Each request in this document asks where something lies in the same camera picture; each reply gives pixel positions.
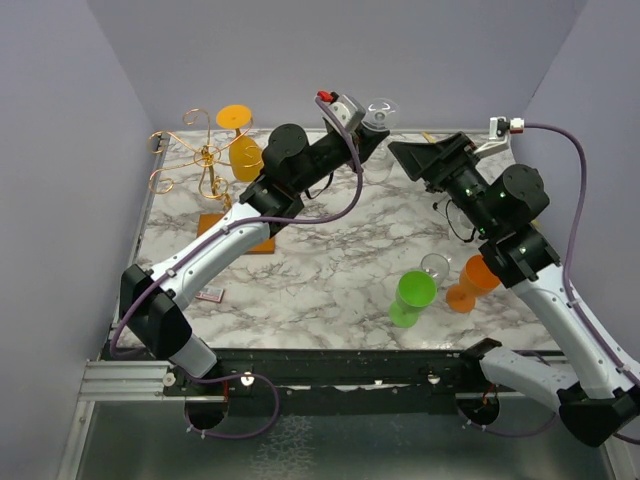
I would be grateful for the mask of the clear stemmed glass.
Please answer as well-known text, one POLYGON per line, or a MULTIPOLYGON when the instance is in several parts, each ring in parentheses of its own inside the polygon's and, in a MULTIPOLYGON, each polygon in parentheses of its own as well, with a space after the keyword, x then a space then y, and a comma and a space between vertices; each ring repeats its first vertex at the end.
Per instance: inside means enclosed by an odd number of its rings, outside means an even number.
POLYGON ((420 268, 434 281, 436 288, 440 289, 449 277, 450 262, 441 254, 429 253, 422 258, 420 268))

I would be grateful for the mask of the green plastic wine glass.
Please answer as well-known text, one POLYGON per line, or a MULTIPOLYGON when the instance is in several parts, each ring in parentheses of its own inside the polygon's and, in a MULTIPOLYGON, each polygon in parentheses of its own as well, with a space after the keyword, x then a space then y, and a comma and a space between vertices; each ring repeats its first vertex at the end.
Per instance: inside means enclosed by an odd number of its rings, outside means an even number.
POLYGON ((411 328, 434 301, 437 289, 434 279, 426 272, 406 272, 397 284, 395 300, 389 307, 392 323, 399 328, 411 328))

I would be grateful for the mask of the yellow plastic wine glass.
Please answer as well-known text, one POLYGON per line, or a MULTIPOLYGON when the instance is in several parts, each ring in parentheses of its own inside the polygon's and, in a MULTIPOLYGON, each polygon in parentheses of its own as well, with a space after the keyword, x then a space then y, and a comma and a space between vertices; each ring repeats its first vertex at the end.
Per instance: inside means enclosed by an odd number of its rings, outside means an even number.
POLYGON ((227 147, 233 175, 240 182, 253 182, 260 174, 263 161, 262 149, 248 135, 253 125, 251 110, 240 104, 225 106, 217 113, 216 122, 222 129, 235 133, 227 147))

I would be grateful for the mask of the orange plastic wine glass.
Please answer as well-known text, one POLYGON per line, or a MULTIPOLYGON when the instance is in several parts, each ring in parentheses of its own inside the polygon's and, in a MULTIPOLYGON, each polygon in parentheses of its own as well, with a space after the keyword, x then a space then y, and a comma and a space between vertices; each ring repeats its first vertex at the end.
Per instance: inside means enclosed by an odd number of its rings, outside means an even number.
POLYGON ((500 279, 489 269, 484 257, 474 255, 466 262, 458 283, 447 290, 446 302, 455 312, 469 313, 475 308, 478 297, 488 295, 500 284, 500 279))

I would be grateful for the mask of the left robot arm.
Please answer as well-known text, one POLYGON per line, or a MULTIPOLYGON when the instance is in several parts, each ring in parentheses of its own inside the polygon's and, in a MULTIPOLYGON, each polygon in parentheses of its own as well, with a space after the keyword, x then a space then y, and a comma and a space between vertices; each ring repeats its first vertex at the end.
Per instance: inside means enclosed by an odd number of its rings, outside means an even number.
POLYGON ((195 392, 214 392, 221 380, 216 354, 193 332, 184 310, 238 257, 285 226, 302 223, 303 193, 345 164, 360 172, 388 135, 364 124, 353 130, 328 126, 326 135, 311 143, 296 124, 275 128, 262 152, 259 177, 221 220, 150 270, 131 265, 123 272, 118 327, 129 328, 155 359, 183 369, 195 392))

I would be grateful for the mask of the small red white box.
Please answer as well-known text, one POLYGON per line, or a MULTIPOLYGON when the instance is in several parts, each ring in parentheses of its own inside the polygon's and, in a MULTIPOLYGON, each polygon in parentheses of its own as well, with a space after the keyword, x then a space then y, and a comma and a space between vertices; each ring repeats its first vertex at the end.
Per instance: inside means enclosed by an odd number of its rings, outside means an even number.
POLYGON ((225 294, 224 288, 219 287, 207 287, 200 290, 196 294, 196 298, 199 300, 212 302, 212 303, 221 303, 225 294))

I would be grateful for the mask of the black metal base rail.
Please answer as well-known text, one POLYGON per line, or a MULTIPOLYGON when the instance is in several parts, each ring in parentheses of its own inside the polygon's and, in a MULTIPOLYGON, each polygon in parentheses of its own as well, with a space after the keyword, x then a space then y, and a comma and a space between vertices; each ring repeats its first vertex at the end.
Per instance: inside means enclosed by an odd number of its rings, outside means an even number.
POLYGON ((172 401, 201 416, 337 416, 428 413, 459 408, 495 413, 517 395, 487 381, 457 350, 221 349, 209 373, 215 384, 188 379, 166 361, 105 358, 86 380, 105 382, 102 401, 172 401))

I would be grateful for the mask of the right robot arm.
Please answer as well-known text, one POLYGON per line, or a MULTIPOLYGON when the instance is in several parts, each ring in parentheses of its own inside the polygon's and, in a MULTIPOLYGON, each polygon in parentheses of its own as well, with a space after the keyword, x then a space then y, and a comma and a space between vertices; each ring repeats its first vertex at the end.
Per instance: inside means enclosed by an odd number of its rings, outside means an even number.
POLYGON ((486 267, 535 313, 573 369, 557 370, 486 339, 464 351, 461 383, 472 391, 497 384, 522 393, 558 414, 577 440, 599 447, 639 415, 639 364, 579 297, 569 258, 534 226, 550 203, 538 171, 513 164, 488 183, 477 170, 482 158, 509 146, 501 127, 482 146, 458 132, 436 143, 392 142, 389 150, 410 180, 449 195, 482 239, 486 267))

